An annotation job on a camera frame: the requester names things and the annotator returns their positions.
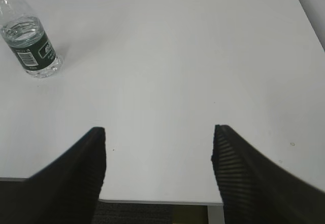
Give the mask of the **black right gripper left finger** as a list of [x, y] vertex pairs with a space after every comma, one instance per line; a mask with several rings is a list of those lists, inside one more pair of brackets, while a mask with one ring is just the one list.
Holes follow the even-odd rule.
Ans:
[[106, 135], [90, 129], [33, 176], [1, 185], [1, 223], [91, 223], [106, 172]]

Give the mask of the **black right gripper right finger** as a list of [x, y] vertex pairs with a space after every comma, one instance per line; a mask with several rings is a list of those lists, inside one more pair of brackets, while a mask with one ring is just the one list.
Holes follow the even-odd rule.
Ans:
[[324, 223], [324, 191], [276, 165], [228, 125], [215, 126], [211, 162], [225, 223]]

